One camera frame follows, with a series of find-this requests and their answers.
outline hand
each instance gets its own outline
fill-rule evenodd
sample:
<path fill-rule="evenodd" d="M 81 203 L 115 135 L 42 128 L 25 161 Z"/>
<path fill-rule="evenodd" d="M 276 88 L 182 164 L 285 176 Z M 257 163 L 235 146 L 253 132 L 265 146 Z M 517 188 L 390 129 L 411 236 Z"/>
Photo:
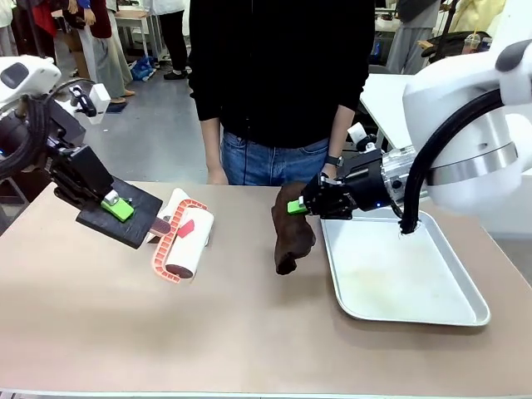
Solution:
<path fill-rule="evenodd" d="M 90 8 L 86 8 L 85 10 L 83 10 L 83 12 L 85 15 L 85 24 L 88 27 L 91 27 L 92 25 L 94 25 L 96 23 L 96 16 L 92 12 L 92 10 Z"/>
<path fill-rule="evenodd" d="M 68 12 L 70 14 L 77 13 L 77 2 L 76 0 L 68 0 Z"/>
<path fill-rule="evenodd" d="M 330 179 L 336 179 L 337 176 L 337 168 L 334 165 L 331 164 L 325 164 L 325 166 L 322 169 L 322 173 L 327 175 Z"/>
<path fill-rule="evenodd" d="M 207 177 L 208 185 L 228 185 L 227 175 L 224 172 L 224 168 L 219 166 L 217 168 L 209 169 L 209 175 Z"/>

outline person's right hand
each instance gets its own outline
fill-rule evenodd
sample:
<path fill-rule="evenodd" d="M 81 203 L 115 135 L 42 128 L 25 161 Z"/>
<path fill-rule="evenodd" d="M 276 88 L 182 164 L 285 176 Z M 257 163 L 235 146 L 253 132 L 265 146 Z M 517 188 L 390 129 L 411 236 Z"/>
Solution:
<path fill-rule="evenodd" d="M 68 12 L 70 14 L 77 13 L 77 1 L 76 0 L 68 0 Z"/>
<path fill-rule="evenodd" d="M 219 168 L 209 169 L 209 175 L 207 177 L 208 185 L 228 185 L 229 181 L 227 180 L 227 175 L 224 172 L 224 169 L 220 166 Z"/>
<path fill-rule="evenodd" d="M 94 15 L 94 13 L 92 12 L 90 8 L 86 8 L 84 10 L 84 15 L 85 15 L 85 24 L 88 27 L 91 27 L 92 25 L 96 23 L 96 16 Z"/>

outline metal tray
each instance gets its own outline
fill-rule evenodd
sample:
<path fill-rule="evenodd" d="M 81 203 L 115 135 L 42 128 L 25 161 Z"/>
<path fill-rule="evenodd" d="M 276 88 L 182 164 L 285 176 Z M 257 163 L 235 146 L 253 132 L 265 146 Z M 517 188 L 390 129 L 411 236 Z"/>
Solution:
<path fill-rule="evenodd" d="M 436 221 L 401 235 L 391 209 L 322 220 L 337 300 L 354 318 L 478 327 L 490 310 Z"/>

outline tray rim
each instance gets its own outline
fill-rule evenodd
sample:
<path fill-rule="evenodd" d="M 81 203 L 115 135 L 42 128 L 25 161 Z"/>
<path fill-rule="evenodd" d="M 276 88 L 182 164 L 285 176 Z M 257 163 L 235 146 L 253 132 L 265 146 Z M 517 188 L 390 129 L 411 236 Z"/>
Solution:
<path fill-rule="evenodd" d="M 376 210 L 378 210 L 378 211 L 389 210 L 390 212 L 393 212 L 391 209 L 388 209 L 388 208 L 381 208 L 381 209 L 376 209 Z M 486 315 L 485 319 L 483 319 L 480 323 L 467 323 L 467 324 L 464 324 L 464 323 L 440 323 L 440 322 L 428 322 L 428 321 L 423 321 L 423 320 L 405 320 L 405 319 L 401 320 L 401 319 L 367 318 L 367 317 L 360 316 L 357 313 L 353 312 L 342 301 L 342 297 L 340 295 L 340 289 L 338 287 L 338 282 L 337 282 L 336 270 L 335 270 L 335 268 L 333 266 L 333 262 L 332 262 L 332 255 L 331 255 L 331 249 L 330 249 L 331 245 L 329 245 L 327 229 L 326 229 L 326 226 L 325 226 L 325 224 L 327 223 L 328 220 L 327 219 L 321 219 L 320 220 L 321 221 L 320 225 L 322 226 L 323 237 L 324 237 L 324 240 L 325 240 L 325 249 L 327 251 L 327 258 L 328 258 L 328 262 L 329 262 L 329 268 L 331 269 L 332 285 L 334 286 L 334 293 L 336 295 L 336 300 L 337 300 L 338 304 L 340 305 L 340 308 L 347 315 L 349 315 L 352 318 L 355 318 L 357 320 L 365 320 L 365 321 L 369 321 L 369 322 L 431 324 L 431 325 L 466 327 L 466 328 L 481 328 L 481 327 L 486 326 L 491 320 L 491 310 L 490 310 L 490 307 L 488 306 L 488 303 L 485 301 L 484 296 L 482 295 L 482 293 L 480 292 L 480 290 L 476 286 L 475 282 L 473 281 L 473 279 L 469 275 L 469 272 L 467 271 L 467 268 L 460 261 L 460 258 L 458 258 L 458 255 L 456 255 L 455 250 L 452 248 L 451 244 L 447 240 L 447 237 L 441 231 L 440 225 L 436 222 L 436 220 L 430 214 L 428 214 L 427 212 L 424 212 L 422 210 L 419 211 L 419 215 L 423 216 L 424 218 L 429 219 L 436 226 L 437 232 L 445 240 L 445 244 L 447 245 L 447 247 L 451 251 L 452 256 L 455 257 L 456 261 L 458 262 L 458 264 L 460 265 L 461 269 L 463 270 L 465 276 L 467 277 L 467 280 L 468 280 L 469 284 L 475 290 L 475 293 L 476 293 L 477 297 L 480 299 L 482 305 L 484 306 L 484 308 L 485 308 L 485 310 L 487 312 L 487 315 Z M 397 217 L 396 218 L 392 218 L 392 217 L 376 218 L 376 217 L 372 217 L 371 215 L 368 215 L 367 217 L 365 217 L 364 215 L 356 215 L 356 216 L 353 215 L 353 218 L 351 220 L 341 220 L 341 221 L 343 221 L 343 222 L 355 222 L 355 221 L 357 221 L 357 219 L 383 219 L 383 220 L 384 219 L 388 219 L 388 220 L 394 219 L 394 220 L 396 220 Z"/>

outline black watch strap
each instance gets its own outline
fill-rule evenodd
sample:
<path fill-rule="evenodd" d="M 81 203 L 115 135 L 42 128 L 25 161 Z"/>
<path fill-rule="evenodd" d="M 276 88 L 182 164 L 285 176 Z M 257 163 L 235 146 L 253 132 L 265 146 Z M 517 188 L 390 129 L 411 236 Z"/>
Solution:
<path fill-rule="evenodd" d="M 340 166 L 343 165 L 343 158 L 342 157 L 337 158 L 335 156 L 327 155 L 327 158 L 325 158 L 325 163 L 339 168 Z"/>

